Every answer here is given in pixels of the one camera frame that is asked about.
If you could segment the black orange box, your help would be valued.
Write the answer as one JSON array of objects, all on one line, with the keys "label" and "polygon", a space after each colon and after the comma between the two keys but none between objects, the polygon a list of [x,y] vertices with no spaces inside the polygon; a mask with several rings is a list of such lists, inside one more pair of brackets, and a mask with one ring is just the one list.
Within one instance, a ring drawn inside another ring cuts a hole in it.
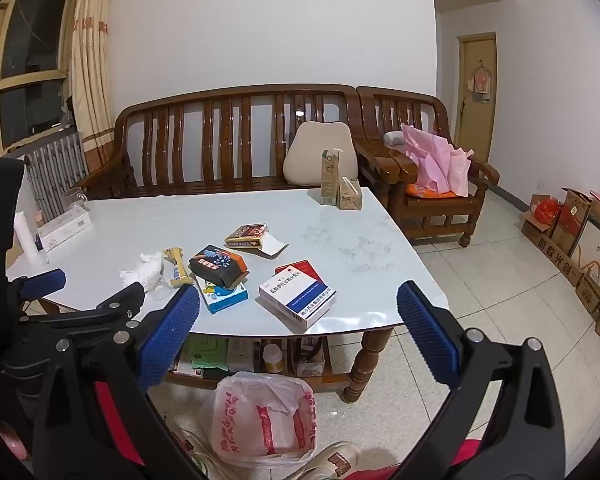
[{"label": "black orange box", "polygon": [[249,273],[244,259],[224,248],[208,245],[189,259],[193,274],[226,289],[234,289]]}]

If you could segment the white red trash bag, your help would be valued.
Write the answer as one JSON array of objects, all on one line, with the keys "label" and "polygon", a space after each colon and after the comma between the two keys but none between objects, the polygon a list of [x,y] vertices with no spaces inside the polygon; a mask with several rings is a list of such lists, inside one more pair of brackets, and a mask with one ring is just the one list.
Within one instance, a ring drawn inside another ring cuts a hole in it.
[{"label": "white red trash bag", "polygon": [[234,466],[286,468],[316,450],[314,391],[298,378],[238,372],[218,383],[199,419],[212,451]]}]

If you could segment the white tissue box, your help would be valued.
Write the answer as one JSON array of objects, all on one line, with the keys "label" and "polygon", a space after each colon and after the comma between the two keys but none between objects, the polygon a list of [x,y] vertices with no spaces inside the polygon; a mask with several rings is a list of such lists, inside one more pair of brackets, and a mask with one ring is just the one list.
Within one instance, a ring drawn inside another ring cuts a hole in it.
[{"label": "white tissue box", "polygon": [[38,238],[46,252],[50,252],[69,238],[92,225],[90,213],[81,206],[69,210],[38,228]]}]

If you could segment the crumpled white tissue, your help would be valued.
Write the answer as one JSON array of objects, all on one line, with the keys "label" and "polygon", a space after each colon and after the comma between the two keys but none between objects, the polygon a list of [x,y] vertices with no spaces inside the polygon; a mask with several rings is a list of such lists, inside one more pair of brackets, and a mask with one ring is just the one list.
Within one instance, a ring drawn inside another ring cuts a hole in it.
[{"label": "crumpled white tissue", "polygon": [[152,252],[151,254],[140,254],[136,260],[135,266],[131,270],[119,272],[124,286],[140,283],[144,292],[158,292],[166,287],[166,281],[163,278],[162,252]]}]

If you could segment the glass mug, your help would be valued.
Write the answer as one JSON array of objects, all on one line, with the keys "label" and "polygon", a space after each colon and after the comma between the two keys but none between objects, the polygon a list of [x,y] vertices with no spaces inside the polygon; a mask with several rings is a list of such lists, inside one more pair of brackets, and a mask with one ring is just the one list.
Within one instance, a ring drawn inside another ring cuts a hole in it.
[{"label": "glass mug", "polygon": [[69,188],[60,196],[60,201],[64,211],[69,211],[76,207],[87,209],[87,197],[80,186]]}]

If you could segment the grey radiator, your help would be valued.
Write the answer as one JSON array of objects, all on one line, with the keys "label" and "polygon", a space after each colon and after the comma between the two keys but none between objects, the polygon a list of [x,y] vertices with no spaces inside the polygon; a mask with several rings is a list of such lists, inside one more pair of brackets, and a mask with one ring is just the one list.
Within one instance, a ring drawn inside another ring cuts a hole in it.
[{"label": "grey radiator", "polygon": [[82,138],[74,127],[15,148],[7,157],[26,164],[36,209],[46,222],[65,211],[61,197],[88,173]]}]

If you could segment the table lower shelf items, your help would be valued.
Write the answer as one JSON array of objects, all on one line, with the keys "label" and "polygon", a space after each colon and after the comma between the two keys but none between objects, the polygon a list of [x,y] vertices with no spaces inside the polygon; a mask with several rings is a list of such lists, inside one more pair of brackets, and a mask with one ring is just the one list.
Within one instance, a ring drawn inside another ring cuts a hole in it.
[{"label": "table lower shelf items", "polygon": [[220,380],[237,372],[321,377],[330,372],[328,340],[192,335],[178,352],[171,372],[205,380]]}]

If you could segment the red trouser legs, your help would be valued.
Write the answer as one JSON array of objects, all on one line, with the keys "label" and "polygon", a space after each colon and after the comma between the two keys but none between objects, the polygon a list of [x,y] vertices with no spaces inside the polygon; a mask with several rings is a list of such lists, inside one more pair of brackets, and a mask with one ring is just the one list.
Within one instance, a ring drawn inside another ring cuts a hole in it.
[{"label": "red trouser legs", "polygon": [[450,468],[473,458],[478,453],[480,444],[479,439],[467,438],[457,448],[452,460],[447,452],[440,454],[432,450],[428,456],[418,453],[415,458],[409,457],[403,464],[352,472],[347,476],[347,480],[385,480],[395,474],[400,474],[401,477],[401,474],[406,472],[408,476],[404,476],[404,479],[416,479],[414,472],[419,474],[419,479],[428,479],[429,474],[432,474],[434,479],[440,479]]}]

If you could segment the white blue medicine box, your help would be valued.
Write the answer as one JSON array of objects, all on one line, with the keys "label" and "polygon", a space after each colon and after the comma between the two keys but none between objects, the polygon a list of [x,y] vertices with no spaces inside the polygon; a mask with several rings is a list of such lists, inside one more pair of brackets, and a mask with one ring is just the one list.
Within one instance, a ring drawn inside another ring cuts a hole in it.
[{"label": "white blue medicine box", "polygon": [[259,286],[261,301],[302,330],[314,325],[336,297],[335,289],[294,266],[286,266]]}]

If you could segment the small brown carton box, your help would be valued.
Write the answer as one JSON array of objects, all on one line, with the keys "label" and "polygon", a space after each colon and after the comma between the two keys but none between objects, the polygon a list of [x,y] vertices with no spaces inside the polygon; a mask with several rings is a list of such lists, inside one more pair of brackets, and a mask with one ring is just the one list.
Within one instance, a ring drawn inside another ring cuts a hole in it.
[{"label": "small brown carton box", "polygon": [[358,179],[341,177],[338,183],[337,207],[340,210],[361,210],[363,194]]}]

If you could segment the pink plastic bag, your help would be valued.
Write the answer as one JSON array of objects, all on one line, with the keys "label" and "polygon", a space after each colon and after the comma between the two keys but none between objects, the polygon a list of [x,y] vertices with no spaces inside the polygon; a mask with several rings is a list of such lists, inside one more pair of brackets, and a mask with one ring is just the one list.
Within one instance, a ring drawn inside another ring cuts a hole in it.
[{"label": "pink plastic bag", "polygon": [[405,155],[417,167],[416,182],[407,185],[407,195],[425,200],[468,196],[473,150],[454,148],[443,136],[405,124],[402,133]]}]

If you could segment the beige cushion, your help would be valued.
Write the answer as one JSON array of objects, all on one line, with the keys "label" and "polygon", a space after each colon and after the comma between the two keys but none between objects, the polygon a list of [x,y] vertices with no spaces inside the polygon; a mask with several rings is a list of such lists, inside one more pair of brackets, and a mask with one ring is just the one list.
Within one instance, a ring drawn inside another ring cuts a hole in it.
[{"label": "beige cushion", "polygon": [[339,150],[340,174],[358,178],[358,158],[351,130],[344,122],[304,122],[297,130],[283,163],[287,182],[298,186],[320,186],[322,155],[325,150]]}]

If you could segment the long wooden bench sofa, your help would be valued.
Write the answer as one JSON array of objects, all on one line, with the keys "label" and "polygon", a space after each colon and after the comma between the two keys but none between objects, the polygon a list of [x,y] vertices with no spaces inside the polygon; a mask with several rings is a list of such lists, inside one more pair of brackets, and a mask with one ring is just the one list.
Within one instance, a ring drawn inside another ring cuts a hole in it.
[{"label": "long wooden bench sofa", "polygon": [[345,84],[256,84],[131,105],[114,124],[114,149],[81,181],[91,200],[283,190],[283,163],[299,127],[340,108],[361,176],[383,188],[399,165],[363,131],[362,108]]}]

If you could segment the beige curtain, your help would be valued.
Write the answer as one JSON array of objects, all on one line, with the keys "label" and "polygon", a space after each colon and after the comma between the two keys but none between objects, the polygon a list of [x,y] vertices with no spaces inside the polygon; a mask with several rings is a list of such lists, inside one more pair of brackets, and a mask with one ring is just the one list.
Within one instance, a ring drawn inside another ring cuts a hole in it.
[{"label": "beige curtain", "polygon": [[110,0],[76,0],[71,38],[71,90],[88,171],[106,164],[114,143],[109,77]]}]

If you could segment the window frame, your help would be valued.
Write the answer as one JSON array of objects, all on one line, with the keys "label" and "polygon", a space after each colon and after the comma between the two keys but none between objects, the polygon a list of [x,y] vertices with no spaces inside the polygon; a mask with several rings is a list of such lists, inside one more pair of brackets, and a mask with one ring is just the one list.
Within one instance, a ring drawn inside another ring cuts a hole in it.
[{"label": "window frame", "polygon": [[76,0],[0,0],[0,156],[74,126]]}]

